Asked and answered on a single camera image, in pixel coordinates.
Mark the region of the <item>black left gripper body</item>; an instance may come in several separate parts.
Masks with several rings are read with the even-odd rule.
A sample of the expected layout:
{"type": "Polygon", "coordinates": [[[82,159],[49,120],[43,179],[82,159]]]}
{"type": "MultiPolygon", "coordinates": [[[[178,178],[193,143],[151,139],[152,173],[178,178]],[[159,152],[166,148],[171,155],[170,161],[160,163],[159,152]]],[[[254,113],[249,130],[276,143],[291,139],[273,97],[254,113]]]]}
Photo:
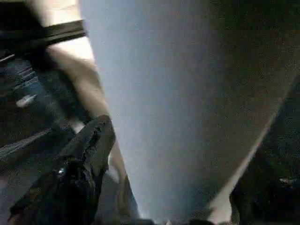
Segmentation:
{"type": "Polygon", "coordinates": [[[48,31],[25,1],[0,2],[0,60],[45,48],[48,31]]]}

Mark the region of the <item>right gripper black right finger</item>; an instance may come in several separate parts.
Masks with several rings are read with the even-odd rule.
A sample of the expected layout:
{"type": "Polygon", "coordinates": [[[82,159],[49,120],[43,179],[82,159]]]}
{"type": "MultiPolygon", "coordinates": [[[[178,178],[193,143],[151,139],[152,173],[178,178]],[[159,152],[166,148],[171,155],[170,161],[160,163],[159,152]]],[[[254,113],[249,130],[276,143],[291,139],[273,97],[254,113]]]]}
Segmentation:
{"type": "Polygon", "coordinates": [[[248,168],[230,202],[239,225],[298,225],[300,174],[248,168]]]}

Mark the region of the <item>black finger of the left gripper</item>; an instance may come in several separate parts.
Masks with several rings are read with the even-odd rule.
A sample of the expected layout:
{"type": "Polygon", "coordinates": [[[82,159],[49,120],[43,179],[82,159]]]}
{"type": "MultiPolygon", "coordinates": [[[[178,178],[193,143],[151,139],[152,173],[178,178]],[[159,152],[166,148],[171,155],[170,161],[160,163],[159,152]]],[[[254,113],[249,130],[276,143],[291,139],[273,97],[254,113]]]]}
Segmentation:
{"type": "Polygon", "coordinates": [[[43,40],[46,45],[53,45],[87,36],[83,20],[71,21],[44,27],[43,40]]]}

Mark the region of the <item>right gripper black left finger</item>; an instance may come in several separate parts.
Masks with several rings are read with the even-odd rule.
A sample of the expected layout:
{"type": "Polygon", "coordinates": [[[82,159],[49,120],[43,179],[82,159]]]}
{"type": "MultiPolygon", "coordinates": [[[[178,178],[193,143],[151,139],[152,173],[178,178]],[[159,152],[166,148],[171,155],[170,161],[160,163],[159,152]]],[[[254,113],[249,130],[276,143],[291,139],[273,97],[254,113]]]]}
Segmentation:
{"type": "Polygon", "coordinates": [[[109,116],[89,122],[10,208],[11,225],[91,225],[115,143],[109,116]]]}

